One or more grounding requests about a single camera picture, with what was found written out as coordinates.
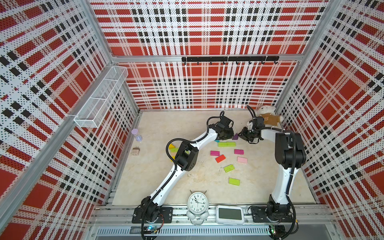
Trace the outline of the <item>white digital clock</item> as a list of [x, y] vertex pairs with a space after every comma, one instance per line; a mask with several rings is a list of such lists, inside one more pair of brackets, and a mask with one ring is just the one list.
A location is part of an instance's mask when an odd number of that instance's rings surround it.
[[221, 225], [243, 225], [244, 211], [239, 206], [218, 205], [216, 207], [216, 223]]

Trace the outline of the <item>small wooden toy left wall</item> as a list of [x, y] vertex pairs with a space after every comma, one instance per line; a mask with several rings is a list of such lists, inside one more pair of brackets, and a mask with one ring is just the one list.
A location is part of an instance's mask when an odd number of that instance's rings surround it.
[[140, 154], [140, 150], [141, 150], [140, 148], [135, 147], [135, 148], [132, 149], [131, 154], [133, 156], [138, 156]]

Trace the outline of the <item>red block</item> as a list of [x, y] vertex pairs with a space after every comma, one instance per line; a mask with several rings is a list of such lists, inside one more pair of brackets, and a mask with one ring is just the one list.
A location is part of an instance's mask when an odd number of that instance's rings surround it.
[[226, 159], [226, 157], [224, 155], [221, 155], [221, 156], [218, 156], [217, 158], [215, 158], [216, 162], [217, 163], [221, 163], [222, 161], [224, 161]]

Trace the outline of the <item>white twin-bell alarm clock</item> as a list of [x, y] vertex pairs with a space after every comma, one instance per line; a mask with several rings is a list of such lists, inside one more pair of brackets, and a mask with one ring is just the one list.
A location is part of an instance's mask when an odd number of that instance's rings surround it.
[[209, 217], [209, 200], [202, 192], [193, 192], [187, 202], [187, 218], [194, 226], [201, 226]]

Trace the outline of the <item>pink block right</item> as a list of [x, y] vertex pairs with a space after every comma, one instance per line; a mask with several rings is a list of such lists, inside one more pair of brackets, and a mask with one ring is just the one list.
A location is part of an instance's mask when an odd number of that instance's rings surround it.
[[248, 159], [244, 158], [244, 157], [237, 157], [237, 162], [238, 163], [247, 164], [248, 163]]

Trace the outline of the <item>purple sand hourglass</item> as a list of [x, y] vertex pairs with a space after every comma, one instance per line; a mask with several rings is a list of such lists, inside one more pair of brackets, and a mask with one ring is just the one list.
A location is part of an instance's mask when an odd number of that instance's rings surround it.
[[143, 140], [143, 137], [140, 135], [138, 129], [132, 129], [131, 130], [132, 135], [135, 137], [137, 142], [141, 142]]

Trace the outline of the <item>black wall hook rail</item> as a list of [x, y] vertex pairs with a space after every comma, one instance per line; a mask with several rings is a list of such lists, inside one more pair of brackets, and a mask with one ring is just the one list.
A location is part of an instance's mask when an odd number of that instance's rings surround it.
[[235, 56], [229, 56], [229, 57], [182, 57], [182, 63], [213, 63], [213, 62], [260, 62], [264, 64], [265, 62], [273, 62], [277, 63], [279, 61], [279, 56], [254, 56], [254, 57], [235, 57]]

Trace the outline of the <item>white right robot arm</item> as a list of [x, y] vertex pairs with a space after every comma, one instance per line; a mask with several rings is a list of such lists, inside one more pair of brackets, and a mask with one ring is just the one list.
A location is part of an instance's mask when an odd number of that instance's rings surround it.
[[263, 117], [257, 116], [250, 106], [247, 109], [252, 119], [238, 136], [249, 144], [256, 144], [255, 140], [275, 143], [275, 159], [279, 165], [277, 182], [263, 215], [272, 223], [282, 220], [295, 222], [290, 195], [296, 174], [307, 159], [302, 137], [299, 133], [267, 127]]

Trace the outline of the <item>white teddy bear brown shirt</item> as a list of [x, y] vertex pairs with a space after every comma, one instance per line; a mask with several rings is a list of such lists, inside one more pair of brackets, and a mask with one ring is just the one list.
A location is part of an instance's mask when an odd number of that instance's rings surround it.
[[257, 112], [257, 117], [263, 117], [264, 125], [270, 128], [281, 128], [281, 123], [284, 121], [282, 115], [276, 114], [276, 107], [274, 106], [261, 106]]

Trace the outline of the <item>magenta block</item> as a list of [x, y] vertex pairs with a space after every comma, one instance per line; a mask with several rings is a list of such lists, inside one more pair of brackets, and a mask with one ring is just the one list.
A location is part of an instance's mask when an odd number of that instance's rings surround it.
[[220, 156], [220, 152], [219, 152], [219, 151], [211, 151], [211, 152], [210, 152], [210, 155], [211, 155], [211, 156], [217, 156], [217, 157], [219, 157], [219, 156]]
[[244, 150], [235, 149], [234, 154], [235, 155], [244, 155]]

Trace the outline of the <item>light green block top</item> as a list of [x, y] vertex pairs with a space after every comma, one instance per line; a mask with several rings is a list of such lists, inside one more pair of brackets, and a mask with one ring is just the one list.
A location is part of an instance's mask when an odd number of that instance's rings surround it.
[[235, 142], [227, 142], [227, 147], [236, 147], [236, 143]]
[[219, 148], [225, 148], [225, 147], [227, 147], [228, 146], [228, 143], [226, 143], [226, 142], [219, 142], [218, 143], [218, 147]]

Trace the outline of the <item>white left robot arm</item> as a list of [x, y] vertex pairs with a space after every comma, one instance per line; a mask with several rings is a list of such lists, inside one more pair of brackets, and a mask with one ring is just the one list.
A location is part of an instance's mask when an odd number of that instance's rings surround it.
[[[197, 139], [190, 141], [176, 138], [167, 143], [166, 154], [174, 166], [156, 190], [141, 201], [142, 223], [146, 221], [153, 223], [157, 220], [161, 207], [176, 183], [184, 174], [195, 167], [199, 150], [216, 140], [231, 139], [234, 136], [233, 125], [234, 121], [226, 117], [224, 111], [221, 111], [219, 116], [213, 116], [207, 119], [207, 130], [197, 137]], [[169, 153], [169, 146], [177, 141], [181, 142], [181, 145], [175, 158], [173, 158]]]

